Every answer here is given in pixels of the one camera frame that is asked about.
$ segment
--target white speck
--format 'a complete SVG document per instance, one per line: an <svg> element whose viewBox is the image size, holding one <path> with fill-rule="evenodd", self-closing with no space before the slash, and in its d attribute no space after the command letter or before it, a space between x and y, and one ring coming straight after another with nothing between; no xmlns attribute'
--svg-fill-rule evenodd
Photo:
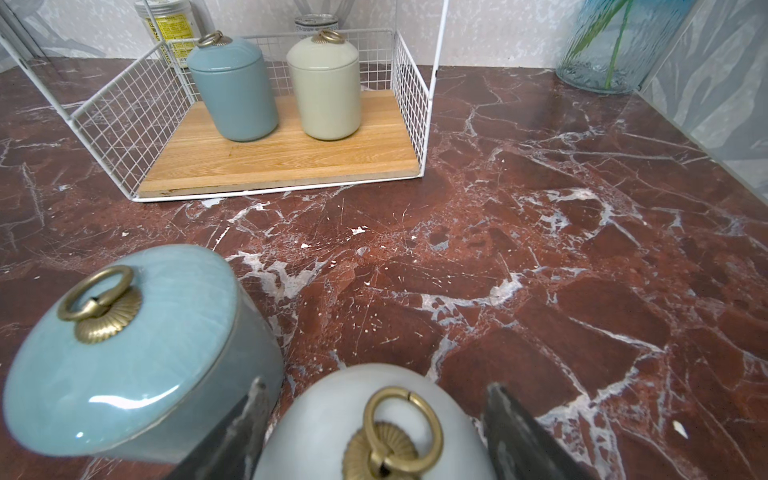
<svg viewBox="0 0 768 480"><path fill-rule="evenodd" d="M672 426L674 427L674 431L681 434L683 438L688 440L688 432L685 431L685 427L683 427L683 424L678 422L677 420L672 421Z"/></svg>
<svg viewBox="0 0 768 480"><path fill-rule="evenodd" d="M203 207L211 208L213 205L220 204L222 200L224 200L224 199L223 198L209 198L208 200L200 200L200 203L203 204Z"/></svg>
<svg viewBox="0 0 768 480"><path fill-rule="evenodd" d="M224 238L224 235L226 235L228 231L230 231L230 228L229 228L229 227L225 228L225 229L224 229L224 233L222 233L222 234L219 236L219 238L217 238L217 239L216 239L216 244L214 245L214 250L216 250L216 247L218 247L218 246L219 246L219 242L221 241L221 239L223 239L223 238Z"/></svg>

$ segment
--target wooden base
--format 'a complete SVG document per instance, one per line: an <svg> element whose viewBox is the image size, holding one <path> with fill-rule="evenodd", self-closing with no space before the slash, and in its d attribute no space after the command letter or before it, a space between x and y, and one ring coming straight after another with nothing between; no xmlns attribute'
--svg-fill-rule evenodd
<svg viewBox="0 0 768 480"><path fill-rule="evenodd" d="M337 141L304 133L293 96L276 100L280 124L247 143L219 135L203 102L194 104L139 186L139 197L419 175L419 160L391 90L362 92L360 129Z"/></svg>

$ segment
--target wire basket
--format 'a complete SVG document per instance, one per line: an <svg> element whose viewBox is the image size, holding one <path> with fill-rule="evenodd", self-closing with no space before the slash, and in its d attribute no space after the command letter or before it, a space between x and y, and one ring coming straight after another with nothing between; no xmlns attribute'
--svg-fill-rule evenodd
<svg viewBox="0 0 768 480"><path fill-rule="evenodd" d="M430 88L427 87L405 41L397 31L388 28L339 31L359 51L361 89L393 90L419 161L419 175L416 177L424 175L426 165L434 76L438 67L448 3L449 0L444 0ZM306 33L292 32L245 37L261 48L273 93L276 96L293 94L286 56L290 48L303 36L306 36ZM159 41L72 113L68 113L61 107L35 73L25 67L24 60L18 56L11 45L6 44L8 42L4 38L0 38L0 43L25 68L25 72L33 83L129 200L151 202L233 197L400 180L400 178L387 178L266 190L240 190L223 194L139 197L138 189L141 182L192 105L201 100L190 72L179 66L173 54L175 51L186 50L193 42L190 40Z"/></svg>

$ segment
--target cream ceramic jar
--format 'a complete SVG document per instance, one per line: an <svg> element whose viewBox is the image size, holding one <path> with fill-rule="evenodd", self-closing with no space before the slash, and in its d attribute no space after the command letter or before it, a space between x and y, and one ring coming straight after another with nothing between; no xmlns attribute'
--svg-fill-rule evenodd
<svg viewBox="0 0 768 480"><path fill-rule="evenodd" d="M403 396L385 390L404 390L409 398L416 394L418 401L405 401ZM430 419L425 410L434 418ZM417 468L417 478L496 479L488 450L469 417L448 393L418 373L368 363L331 373L296 399L267 441L253 480L375 478L365 475L370 447L359 442L360 429L369 423L376 425L374 435L391 448L394 458L390 461ZM407 447L402 444L402 435L407 438ZM403 455L410 448L415 451L408 457ZM394 470L389 477L412 478L395 475Z"/></svg>
<svg viewBox="0 0 768 480"><path fill-rule="evenodd" d="M288 52L301 126L310 137L339 140L360 126L359 52L344 37L323 30Z"/></svg>

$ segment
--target glass vase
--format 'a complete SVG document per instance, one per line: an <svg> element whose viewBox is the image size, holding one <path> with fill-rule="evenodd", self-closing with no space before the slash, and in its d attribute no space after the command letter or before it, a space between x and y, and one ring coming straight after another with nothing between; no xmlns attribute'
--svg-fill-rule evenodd
<svg viewBox="0 0 768 480"><path fill-rule="evenodd" d="M695 0L587 0L556 73L597 93L635 90Z"/></svg>

